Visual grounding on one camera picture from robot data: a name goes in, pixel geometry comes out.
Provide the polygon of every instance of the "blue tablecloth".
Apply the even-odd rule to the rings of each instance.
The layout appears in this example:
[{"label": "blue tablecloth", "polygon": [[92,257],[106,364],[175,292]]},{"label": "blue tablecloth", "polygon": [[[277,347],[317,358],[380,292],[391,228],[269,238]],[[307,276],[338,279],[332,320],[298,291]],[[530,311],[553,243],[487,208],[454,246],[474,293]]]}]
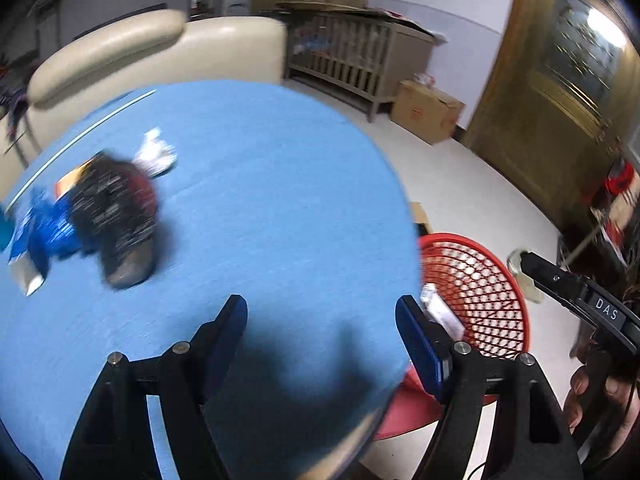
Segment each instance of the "blue tablecloth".
[{"label": "blue tablecloth", "polygon": [[[143,92],[76,124],[14,192],[66,142]],[[386,403],[404,373],[394,306],[419,293],[420,274],[401,185],[335,111],[279,86],[233,81],[158,87],[37,184],[52,189],[99,150],[131,158],[154,127],[175,145],[178,165],[155,181],[161,249],[148,282],[111,290],[98,258],[76,255],[54,261],[42,288],[24,298],[0,266],[0,418],[44,478],[57,478],[106,356],[160,355],[237,293],[249,321],[207,423],[234,478],[293,479]],[[176,478],[151,399],[162,474]]]}]

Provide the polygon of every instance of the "silver bolt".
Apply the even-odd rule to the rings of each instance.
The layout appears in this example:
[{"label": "silver bolt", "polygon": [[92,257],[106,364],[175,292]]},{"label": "silver bolt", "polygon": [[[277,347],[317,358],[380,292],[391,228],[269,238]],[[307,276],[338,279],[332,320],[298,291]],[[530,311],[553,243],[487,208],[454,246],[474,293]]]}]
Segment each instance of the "silver bolt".
[{"label": "silver bolt", "polygon": [[174,354],[186,354],[191,349],[191,345],[187,341],[178,341],[171,350]]},{"label": "silver bolt", "polygon": [[456,341],[456,343],[453,345],[453,349],[462,355],[471,353],[471,345],[466,341]]},{"label": "silver bolt", "polygon": [[536,358],[531,354],[527,354],[526,352],[524,354],[520,354],[518,358],[527,366],[536,364]]},{"label": "silver bolt", "polygon": [[111,352],[108,357],[107,357],[107,362],[110,365],[115,366],[116,364],[118,364],[120,361],[122,361],[122,358],[124,356],[122,355],[121,352]]}]

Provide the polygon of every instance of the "wooden door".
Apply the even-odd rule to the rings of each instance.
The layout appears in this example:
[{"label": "wooden door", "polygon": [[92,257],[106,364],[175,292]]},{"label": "wooden door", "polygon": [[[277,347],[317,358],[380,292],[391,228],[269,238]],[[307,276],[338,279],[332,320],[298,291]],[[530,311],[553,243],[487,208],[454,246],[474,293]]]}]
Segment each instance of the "wooden door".
[{"label": "wooden door", "polygon": [[588,228],[588,196],[640,94],[638,54],[620,30],[602,33],[617,24],[601,0],[514,0],[463,140],[561,229]]}]

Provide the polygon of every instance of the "basket rim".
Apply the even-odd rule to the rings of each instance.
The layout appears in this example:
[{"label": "basket rim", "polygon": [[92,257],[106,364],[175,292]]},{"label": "basket rim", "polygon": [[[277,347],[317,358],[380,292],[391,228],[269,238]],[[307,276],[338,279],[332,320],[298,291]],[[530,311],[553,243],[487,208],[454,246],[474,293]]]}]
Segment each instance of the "basket rim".
[{"label": "basket rim", "polygon": [[498,269],[504,274],[504,277],[507,279],[511,288],[513,289],[516,299],[518,300],[518,304],[520,305],[520,311],[522,312],[522,322],[524,326],[524,341],[522,345],[522,351],[529,351],[529,343],[530,343],[530,323],[529,323],[529,309],[527,307],[527,301],[524,298],[516,279],[509,272],[506,265],[500,261],[500,259],[493,254],[489,249],[480,245],[478,242],[475,242],[469,238],[466,238],[461,235],[456,235],[453,233],[432,233],[429,235],[424,235],[418,238],[418,243],[420,244],[420,250],[423,250],[433,244],[438,242],[450,242],[454,244],[460,244],[469,247],[475,251],[478,251],[485,257],[489,258]]}]

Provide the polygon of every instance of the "black crumpled object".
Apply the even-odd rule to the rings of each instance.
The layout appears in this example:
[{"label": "black crumpled object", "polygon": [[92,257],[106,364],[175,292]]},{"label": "black crumpled object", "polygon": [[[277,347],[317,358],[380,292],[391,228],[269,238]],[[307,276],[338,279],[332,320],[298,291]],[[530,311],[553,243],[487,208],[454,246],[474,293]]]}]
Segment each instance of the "black crumpled object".
[{"label": "black crumpled object", "polygon": [[107,283],[127,288],[145,281],[156,262],[157,203],[148,177],[130,162],[99,152],[69,193],[82,250],[100,253]]}]

